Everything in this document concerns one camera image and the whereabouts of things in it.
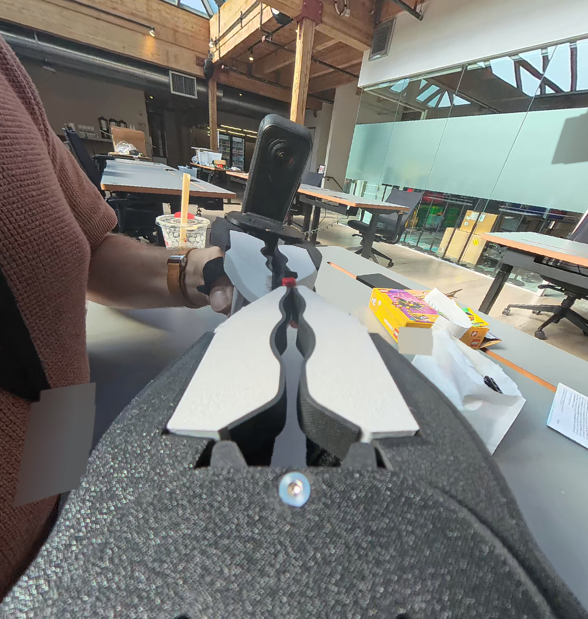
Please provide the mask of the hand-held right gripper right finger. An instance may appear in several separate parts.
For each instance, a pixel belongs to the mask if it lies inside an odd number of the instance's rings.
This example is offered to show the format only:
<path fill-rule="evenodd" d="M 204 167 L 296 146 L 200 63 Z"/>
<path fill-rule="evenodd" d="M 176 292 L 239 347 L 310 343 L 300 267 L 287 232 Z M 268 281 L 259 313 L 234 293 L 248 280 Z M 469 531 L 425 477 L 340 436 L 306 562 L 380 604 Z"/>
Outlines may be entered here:
<path fill-rule="evenodd" d="M 293 306 L 306 437 L 345 457 L 355 443 L 415 436 L 420 426 L 360 321 L 306 287 L 293 289 Z"/>

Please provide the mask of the torn white paper bag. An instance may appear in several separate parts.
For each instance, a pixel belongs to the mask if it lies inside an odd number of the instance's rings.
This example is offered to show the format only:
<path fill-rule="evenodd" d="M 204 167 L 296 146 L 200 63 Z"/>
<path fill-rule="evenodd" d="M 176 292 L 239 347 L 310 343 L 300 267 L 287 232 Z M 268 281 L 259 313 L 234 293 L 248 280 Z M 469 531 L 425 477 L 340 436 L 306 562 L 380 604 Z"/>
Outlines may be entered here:
<path fill-rule="evenodd" d="M 424 297 L 424 302 L 438 314 L 432 329 L 446 331 L 451 336 L 461 339 L 471 328 L 472 323 L 468 314 L 452 298 L 438 289 L 429 291 Z"/>

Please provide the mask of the bubble tea plastic cup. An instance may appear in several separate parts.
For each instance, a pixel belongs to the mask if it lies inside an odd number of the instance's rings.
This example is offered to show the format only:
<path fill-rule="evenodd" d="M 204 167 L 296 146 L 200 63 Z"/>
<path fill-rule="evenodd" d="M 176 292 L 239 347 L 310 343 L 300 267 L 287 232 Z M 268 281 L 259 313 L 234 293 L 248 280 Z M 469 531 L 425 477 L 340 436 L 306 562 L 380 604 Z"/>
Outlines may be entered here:
<path fill-rule="evenodd" d="M 181 232 L 181 213 L 164 214 L 156 218 L 156 224 L 162 231 L 165 246 L 168 248 L 204 248 L 206 233 L 211 225 L 209 219 L 189 214 L 185 233 Z"/>

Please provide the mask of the person's left forearm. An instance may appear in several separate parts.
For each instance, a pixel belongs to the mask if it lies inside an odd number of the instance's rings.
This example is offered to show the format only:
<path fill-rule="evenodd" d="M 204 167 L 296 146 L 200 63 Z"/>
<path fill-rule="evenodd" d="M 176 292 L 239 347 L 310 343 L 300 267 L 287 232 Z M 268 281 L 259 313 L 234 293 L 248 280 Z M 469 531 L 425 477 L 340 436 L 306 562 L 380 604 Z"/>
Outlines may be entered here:
<path fill-rule="evenodd" d="M 86 298 L 121 309 L 178 306 L 167 286 L 171 252 L 125 235 L 108 234 L 92 251 Z"/>

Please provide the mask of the wooden-edged desk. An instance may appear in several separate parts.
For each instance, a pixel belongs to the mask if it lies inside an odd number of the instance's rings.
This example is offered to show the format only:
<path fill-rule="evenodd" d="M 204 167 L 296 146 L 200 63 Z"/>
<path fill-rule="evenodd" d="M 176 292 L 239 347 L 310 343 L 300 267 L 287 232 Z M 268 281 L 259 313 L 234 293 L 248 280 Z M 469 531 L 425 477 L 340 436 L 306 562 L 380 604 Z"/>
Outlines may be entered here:
<path fill-rule="evenodd" d="M 346 215 L 350 209 L 358 209 L 372 215 L 371 224 L 375 230 L 380 215 L 388 213 L 406 213 L 407 204 L 381 202 L 366 197 L 355 196 L 344 192 L 318 188 L 308 184 L 301 184 L 296 195 L 297 203 L 313 206 L 313 215 L 305 215 L 305 219 L 311 219 L 311 223 L 305 222 L 304 234 L 313 243 L 316 242 L 317 232 L 321 229 L 319 224 L 321 210 L 332 211 Z"/>
<path fill-rule="evenodd" d="M 110 192 L 134 192 L 181 196 L 183 173 L 153 162 L 110 159 L 105 163 L 101 189 Z M 190 197 L 235 199 L 236 194 L 195 177 L 190 178 Z"/>
<path fill-rule="evenodd" d="M 588 293 L 588 244 L 533 232 L 484 233 L 482 239 L 506 251 L 478 309 L 480 313 L 489 314 L 514 267 Z"/>

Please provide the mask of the black office chair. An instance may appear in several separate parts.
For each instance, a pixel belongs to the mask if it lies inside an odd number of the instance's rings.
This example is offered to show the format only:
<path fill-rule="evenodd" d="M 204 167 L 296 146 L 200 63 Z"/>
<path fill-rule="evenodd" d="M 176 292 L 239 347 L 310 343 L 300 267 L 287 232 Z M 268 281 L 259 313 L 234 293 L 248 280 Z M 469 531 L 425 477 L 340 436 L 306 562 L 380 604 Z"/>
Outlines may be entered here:
<path fill-rule="evenodd" d="M 348 221 L 348 226 L 357 231 L 357 233 L 352 236 L 361 237 L 360 246 L 350 247 L 348 250 L 355 254 L 362 255 L 367 240 L 370 240 L 371 244 L 398 244 L 409 217 L 414 212 L 422 197 L 423 192 L 405 191 L 393 188 L 386 200 L 387 203 L 406 207 L 406 211 L 373 213 L 368 223 L 362 220 Z"/>
<path fill-rule="evenodd" d="M 534 336 L 539 340 L 546 340 L 547 336 L 545 329 L 552 324 L 559 324 L 562 320 L 569 321 L 576 326 L 583 334 L 588 337 L 588 319 L 580 315 L 573 309 L 574 304 L 579 300 L 588 301 L 588 290 L 580 286 L 563 282 L 560 280 L 550 280 L 548 283 L 544 283 L 539 286 L 540 289 L 551 289 L 560 292 L 564 295 L 560 305 L 524 305 L 524 304 L 510 304 L 507 305 L 502 314 L 505 316 L 510 315 L 513 309 L 529 310 L 532 314 L 541 315 L 547 313 L 550 317 L 543 322 L 534 332 Z"/>

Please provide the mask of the person's left hand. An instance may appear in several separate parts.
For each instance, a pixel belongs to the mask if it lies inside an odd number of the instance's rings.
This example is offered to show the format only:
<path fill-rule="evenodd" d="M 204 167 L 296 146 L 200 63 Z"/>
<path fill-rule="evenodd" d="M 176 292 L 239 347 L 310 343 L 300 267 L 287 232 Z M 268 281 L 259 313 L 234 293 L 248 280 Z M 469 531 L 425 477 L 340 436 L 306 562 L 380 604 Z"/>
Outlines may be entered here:
<path fill-rule="evenodd" d="M 198 250 L 198 254 L 201 280 L 200 284 L 197 284 L 197 290 L 208 297 L 215 312 L 229 315 L 234 285 L 225 271 L 225 252 L 217 246 L 212 246 Z"/>

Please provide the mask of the minifigure instruction booklet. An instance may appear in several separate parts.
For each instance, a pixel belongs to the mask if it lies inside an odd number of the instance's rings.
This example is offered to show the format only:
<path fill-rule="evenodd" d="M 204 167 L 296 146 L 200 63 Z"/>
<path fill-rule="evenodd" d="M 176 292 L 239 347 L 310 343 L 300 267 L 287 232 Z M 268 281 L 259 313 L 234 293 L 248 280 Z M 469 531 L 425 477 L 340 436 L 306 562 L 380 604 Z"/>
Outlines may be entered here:
<path fill-rule="evenodd" d="M 559 383 L 546 425 L 588 449 L 588 397 Z"/>

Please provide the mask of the glass door drinks fridge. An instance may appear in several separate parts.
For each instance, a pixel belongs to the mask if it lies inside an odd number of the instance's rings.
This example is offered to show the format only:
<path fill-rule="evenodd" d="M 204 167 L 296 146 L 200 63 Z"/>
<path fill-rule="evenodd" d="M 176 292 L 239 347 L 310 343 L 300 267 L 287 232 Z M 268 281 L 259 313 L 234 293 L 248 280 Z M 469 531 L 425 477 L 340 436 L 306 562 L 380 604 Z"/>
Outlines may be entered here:
<path fill-rule="evenodd" d="M 245 137 L 240 134 L 218 132 L 218 151 L 228 168 L 244 171 Z"/>

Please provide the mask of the white wall vent grille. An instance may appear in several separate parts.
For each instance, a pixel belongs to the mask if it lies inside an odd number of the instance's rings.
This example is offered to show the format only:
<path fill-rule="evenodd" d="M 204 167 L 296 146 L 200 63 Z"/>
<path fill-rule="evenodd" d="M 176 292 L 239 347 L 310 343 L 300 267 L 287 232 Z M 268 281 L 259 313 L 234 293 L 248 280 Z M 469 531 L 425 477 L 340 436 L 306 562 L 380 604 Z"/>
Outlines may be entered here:
<path fill-rule="evenodd" d="M 369 51 L 369 60 L 384 58 L 391 47 L 396 17 L 378 24 L 373 32 L 372 44 Z"/>

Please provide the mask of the cardboard box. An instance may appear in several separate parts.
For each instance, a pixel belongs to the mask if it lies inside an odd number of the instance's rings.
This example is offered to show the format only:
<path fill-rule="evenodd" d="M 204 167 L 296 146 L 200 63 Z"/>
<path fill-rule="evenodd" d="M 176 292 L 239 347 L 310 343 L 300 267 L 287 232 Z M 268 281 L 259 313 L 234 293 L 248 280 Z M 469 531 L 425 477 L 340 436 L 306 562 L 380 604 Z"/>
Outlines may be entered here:
<path fill-rule="evenodd" d="M 478 264 L 486 241 L 481 235 L 470 234 L 468 231 L 446 228 L 437 249 L 440 258 L 450 259 L 475 266 Z"/>
<path fill-rule="evenodd" d="M 499 215 L 496 213 L 468 210 L 465 213 L 459 229 L 468 234 L 473 233 L 481 235 L 483 233 L 489 233 L 494 230 L 498 218 Z"/>

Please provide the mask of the black ceiling duct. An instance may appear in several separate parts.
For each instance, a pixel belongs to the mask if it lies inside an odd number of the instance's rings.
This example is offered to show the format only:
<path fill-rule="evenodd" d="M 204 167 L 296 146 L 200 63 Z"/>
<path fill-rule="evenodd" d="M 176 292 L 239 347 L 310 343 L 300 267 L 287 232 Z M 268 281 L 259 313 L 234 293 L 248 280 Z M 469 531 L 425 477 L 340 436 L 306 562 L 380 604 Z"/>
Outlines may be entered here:
<path fill-rule="evenodd" d="M 49 42 L 4 29 L 0 30 L 0 35 L 23 59 L 149 93 L 161 92 L 188 102 L 208 103 L 208 83 L 205 79 L 159 66 L 129 63 L 95 51 L 90 53 L 75 46 L 68 47 L 59 42 Z M 226 86 L 217 88 L 217 108 L 219 112 L 249 118 L 263 118 L 270 113 L 281 116 L 288 114 L 284 102 Z"/>

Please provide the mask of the full white paper bag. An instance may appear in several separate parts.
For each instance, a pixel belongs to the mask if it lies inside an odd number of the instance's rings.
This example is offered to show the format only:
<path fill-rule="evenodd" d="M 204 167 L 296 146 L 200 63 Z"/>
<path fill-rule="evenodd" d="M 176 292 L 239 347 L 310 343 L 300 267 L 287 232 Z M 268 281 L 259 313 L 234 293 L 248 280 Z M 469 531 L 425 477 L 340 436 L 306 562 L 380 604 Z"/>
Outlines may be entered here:
<path fill-rule="evenodd" d="M 480 351 L 448 332 L 431 328 L 430 355 L 418 354 L 412 365 L 463 414 L 490 453 L 494 453 L 525 404 L 517 384 Z M 491 376 L 503 394 L 492 391 L 483 377 Z"/>

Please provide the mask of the tan paper straw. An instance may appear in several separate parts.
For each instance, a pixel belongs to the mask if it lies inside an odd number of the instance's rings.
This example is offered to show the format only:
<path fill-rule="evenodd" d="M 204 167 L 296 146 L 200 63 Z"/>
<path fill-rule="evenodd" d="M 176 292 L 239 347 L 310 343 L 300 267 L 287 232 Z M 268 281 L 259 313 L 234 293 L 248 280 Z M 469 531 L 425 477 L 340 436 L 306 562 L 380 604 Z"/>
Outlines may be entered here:
<path fill-rule="evenodd" d="M 182 194 L 181 194 L 181 224 L 179 230 L 179 246 L 187 245 L 187 222 L 189 216 L 189 192 L 190 192 L 190 175 L 183 173 L 182 175 Z"/>

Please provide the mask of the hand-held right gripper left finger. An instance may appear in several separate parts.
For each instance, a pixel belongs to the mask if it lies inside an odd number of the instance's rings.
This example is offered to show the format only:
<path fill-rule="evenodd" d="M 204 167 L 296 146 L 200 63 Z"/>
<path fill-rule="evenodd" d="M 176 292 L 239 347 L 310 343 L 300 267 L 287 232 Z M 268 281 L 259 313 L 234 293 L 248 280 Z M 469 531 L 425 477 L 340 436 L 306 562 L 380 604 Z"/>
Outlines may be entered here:
<path fill-rule="evenodd" d="M 167 422 L 170 433 L 231 440 L 245 456 L 272 455 L 286 422 L 289 294 L 273 290 L 217 327 Z"/>

